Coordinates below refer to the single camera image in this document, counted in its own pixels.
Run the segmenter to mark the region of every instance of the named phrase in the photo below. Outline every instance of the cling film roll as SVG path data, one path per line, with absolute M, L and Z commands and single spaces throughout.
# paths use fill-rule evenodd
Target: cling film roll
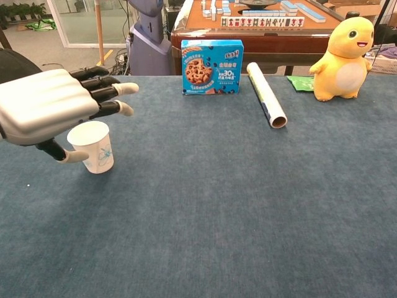
M 263 110 L 265 111 L 267 120 L 269 120 L 270 126 L 274 129 L 284 127 L 287 124 L 287 117 L 258 64 L 255 62 L 248 64 L 247 72 L 259 101 L 262 104 Z

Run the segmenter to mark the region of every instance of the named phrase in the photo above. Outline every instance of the robotic hand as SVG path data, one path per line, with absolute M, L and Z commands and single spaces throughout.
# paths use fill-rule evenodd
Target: robotic hand
M 35 145 L 60 163 L 87 159 L 87 153 L 66 151 L 54 137 L 96 117 L 133 115 L 125 102 L 107 101 L 138 92 L 138 85 L 120 84 L 108 74 L 99 66 L 70 73 L 50 70 L 0 84 L 0 140 Z

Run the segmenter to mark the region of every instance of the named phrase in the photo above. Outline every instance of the yellow plush toy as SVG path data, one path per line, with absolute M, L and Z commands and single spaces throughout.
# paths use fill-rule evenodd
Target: yellow plush toy
M 310 68 L 314 96 L 328 101 L 334 96 L 357 97 L 371 64 L 362 55 L 373 43 L 373 25 L 363 17 L 342 21 L 332 32 L 327 52 Z

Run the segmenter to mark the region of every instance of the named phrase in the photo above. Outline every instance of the paper cup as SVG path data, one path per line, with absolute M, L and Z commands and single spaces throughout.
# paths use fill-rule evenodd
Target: paper cup
M 88 153 L 89 158 L 83 161 L 88 171 L 101 174 L 113 167 L 109 127 L 105 123 L 89 121 L 79 124 L 68 133 L 67 139 L 76 151 Z

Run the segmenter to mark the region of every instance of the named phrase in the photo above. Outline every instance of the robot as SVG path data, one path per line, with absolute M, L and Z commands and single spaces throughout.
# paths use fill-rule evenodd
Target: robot
M 0 140 L 20 146 L 35 145 L 59 163 L 86 160 L 88 154 L 67 151 L 55 137 L 97 117 L 133 109 L 116 96 L 138 92 L 135 83 L 122 83 L 107 76 L 102 67 L 77 71 L 50 70 L 0 84 Z
M 128 2 L 140 12 L 126 41 L 132 73 L 135 76 L 173 75 L 171 43 L 164 38 L 163 31 L 163 0 Z

